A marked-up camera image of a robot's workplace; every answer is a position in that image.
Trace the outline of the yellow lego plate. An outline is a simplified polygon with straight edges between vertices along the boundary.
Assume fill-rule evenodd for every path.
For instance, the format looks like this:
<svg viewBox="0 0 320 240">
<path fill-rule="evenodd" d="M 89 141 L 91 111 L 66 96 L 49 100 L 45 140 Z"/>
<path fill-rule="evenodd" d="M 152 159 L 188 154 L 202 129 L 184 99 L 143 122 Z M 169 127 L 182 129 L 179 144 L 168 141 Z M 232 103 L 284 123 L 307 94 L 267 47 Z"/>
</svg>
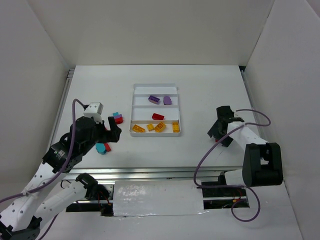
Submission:
<svg viewBox="0 0 320 240">
<path fill-rule="evenodd" d="M 172 131 L 174 133 L 179 133 L 180 132 L 180 124 L 178 121 L 175 121 L 172 123 Z"/>
</svg>

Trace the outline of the teal rounded lego brick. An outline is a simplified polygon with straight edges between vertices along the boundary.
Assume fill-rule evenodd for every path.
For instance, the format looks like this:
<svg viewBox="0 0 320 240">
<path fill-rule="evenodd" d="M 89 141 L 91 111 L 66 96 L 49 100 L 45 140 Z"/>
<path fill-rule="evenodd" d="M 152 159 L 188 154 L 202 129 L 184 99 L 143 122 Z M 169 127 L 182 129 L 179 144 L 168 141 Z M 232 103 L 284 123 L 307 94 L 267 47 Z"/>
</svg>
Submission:
<svg viewBox="0 0 320 240">
<path fill-rule="evenodd" d="M 97 143 L 97 144 L 95 145 L 95 149 L 96 149 L 96 151 L 97 151 L 99 154 L 101 154 L 101 155 L 104 155 L 104 154 L 107 153 L 107 149 L 106 149 L 104 143 Z"/>
</svg>

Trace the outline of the yellow rounded lego brick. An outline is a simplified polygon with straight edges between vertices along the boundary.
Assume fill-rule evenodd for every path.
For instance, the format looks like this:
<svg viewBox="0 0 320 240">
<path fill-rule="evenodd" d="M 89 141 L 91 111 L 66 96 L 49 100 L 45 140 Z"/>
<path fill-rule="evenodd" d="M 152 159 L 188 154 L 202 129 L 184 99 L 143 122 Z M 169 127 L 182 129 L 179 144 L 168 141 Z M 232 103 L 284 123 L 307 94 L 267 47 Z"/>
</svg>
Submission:
<svg viewBox="0 0 320 240">
<path fill-rule="evenodd" d="M 164 122 L 159 122 L 155 127 L 154 130 L 157 133 L 162 133 L 166 129 L 166 124 Z"/>
</svg>

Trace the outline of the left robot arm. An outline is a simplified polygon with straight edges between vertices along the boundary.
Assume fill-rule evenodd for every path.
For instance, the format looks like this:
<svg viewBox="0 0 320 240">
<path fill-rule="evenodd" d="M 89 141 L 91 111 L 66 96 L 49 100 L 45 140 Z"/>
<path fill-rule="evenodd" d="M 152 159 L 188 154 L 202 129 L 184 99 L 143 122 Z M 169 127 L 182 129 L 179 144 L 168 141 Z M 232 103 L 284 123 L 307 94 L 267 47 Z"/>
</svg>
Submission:
<svg viewBox="0 0 320 240">
<path fill-rule="evenodd" d="M 110 129 L 104 122 L 96 123 L 93 118 L 82 116 L 50 146 L 34 177 L 0 213 L 2 240 L 35 240 L 47 222 L 73 202 L 109 199 L 110 192 L 86 172 L 56 195 L 47 197 L 96 144 L 119 141 L 122 130 L 114 117 L 108 117 L 108 122 Z"/>
</svg>

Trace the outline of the red curved lego brick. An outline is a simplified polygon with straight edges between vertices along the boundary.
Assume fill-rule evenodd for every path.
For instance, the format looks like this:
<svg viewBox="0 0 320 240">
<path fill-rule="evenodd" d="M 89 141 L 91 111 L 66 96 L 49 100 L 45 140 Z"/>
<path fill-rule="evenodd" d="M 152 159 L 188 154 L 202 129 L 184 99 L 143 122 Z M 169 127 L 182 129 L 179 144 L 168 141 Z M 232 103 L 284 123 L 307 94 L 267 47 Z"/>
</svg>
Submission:
<svg viewBox="0 0 320 240">
<path fill-rule="evenodd" d="M 165 119 L 165 116 L 158 113 L 153 113 L 151 118 L 155 121 L 162 121 Z"/>
</svg>

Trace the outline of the red cloud lego brick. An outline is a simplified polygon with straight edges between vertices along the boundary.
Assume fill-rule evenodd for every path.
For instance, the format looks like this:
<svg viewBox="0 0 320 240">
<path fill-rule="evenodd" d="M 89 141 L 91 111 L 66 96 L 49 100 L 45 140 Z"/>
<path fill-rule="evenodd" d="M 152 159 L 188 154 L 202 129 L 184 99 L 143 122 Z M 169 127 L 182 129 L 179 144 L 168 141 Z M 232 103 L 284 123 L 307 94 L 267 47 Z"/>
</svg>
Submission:
<svg viewBox="0 0 320 240">
<path fill-rule="evenodd" d="M 105 147 L 106 152 L 110 152 L 111 151 L 111 147 L 109 146 L 108 143 L 105 143 L 104 147 Z"/>
</svg>

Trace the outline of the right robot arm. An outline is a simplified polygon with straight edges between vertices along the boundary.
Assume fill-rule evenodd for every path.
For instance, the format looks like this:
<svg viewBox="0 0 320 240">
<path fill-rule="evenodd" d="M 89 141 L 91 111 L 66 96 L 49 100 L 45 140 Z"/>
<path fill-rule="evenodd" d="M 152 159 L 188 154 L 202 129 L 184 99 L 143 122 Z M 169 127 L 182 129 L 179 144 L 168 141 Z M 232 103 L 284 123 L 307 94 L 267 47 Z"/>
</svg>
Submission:
<svg viewBox="0 0 320 240">
<path fill-rule="evenodd" d="M 217 120 L 207 132 L 209 137 L 227 148 L 233 142 L 244 150 L 242 168 L 224 174 L 228 186 L 278 186 L 283 182 L 281 147 L 255 134 L 249 126 L 258 126 L 236 116 L 229 105 L 216 109 Z"/>
</svg>

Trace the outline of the small yellow lego cube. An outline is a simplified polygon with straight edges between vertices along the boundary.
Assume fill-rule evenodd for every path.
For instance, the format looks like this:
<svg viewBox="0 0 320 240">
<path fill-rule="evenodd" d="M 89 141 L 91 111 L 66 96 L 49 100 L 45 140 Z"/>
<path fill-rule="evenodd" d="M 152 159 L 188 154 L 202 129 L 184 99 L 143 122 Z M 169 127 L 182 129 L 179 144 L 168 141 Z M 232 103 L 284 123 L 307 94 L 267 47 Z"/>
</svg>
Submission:
<svg viewBox="0 0 320 240">
<path fill-rule="evenodd" d="M 147 127 L 149 132 L 153 131 L 155 129 L 155 127 L 154 127 L 154 125 L 152 123 L 147 124 L 146 127 Z"/>
</svg>

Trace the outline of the purple sloped lego brick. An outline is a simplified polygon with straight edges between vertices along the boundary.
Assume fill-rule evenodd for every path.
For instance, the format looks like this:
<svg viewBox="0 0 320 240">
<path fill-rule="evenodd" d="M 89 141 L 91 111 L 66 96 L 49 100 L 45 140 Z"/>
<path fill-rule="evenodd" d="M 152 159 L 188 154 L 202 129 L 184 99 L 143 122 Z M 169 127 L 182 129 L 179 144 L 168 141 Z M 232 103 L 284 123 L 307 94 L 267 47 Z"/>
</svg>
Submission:
<svg viewBox="0 0 320 240">
<path fill-rule="evenodd" d="M 156 97 L 156 96 L 153 96 L 153 95 L 150 95 L 149 97 L 148 97 L 148 101 L 149 102 L 151 102 L 151 103 L 153 103 L 153 104 L 159 104 L 159 102 L 160 102 L 160 98 L 158 98 L 158 97 Z"/>
</svg>

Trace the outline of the purple flower lego brick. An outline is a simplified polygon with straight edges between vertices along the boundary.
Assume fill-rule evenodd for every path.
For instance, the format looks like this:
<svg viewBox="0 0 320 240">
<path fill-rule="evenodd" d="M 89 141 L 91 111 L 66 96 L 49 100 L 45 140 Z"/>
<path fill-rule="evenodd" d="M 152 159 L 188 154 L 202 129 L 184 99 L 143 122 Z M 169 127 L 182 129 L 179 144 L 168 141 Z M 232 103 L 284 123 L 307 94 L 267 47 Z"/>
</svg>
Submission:
<svg viewBox="0 0 320 240">
<path fill-rule="evenodd" d="M 163 104 L 164 105 L 171 105 L 172 104 L 172 99 L 168 95 L 164 96 L 163 97 Z"/>
</svg>

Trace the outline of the yellow sloped lego brick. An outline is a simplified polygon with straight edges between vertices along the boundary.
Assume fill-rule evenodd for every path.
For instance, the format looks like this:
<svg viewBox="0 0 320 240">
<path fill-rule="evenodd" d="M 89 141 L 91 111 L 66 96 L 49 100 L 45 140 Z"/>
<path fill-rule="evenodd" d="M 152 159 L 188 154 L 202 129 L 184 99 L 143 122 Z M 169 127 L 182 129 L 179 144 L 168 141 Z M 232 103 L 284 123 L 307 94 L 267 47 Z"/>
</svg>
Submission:
<svg viewBox="0 0 320 240">
<path fill-rule="evenodd" d="M 141 126 L 139 126 L 137 124 L 134 124 L 132 126 L 132 131 L 135 132 L 135 133 L 144 133 L 146 130 Z"/>
</svg>

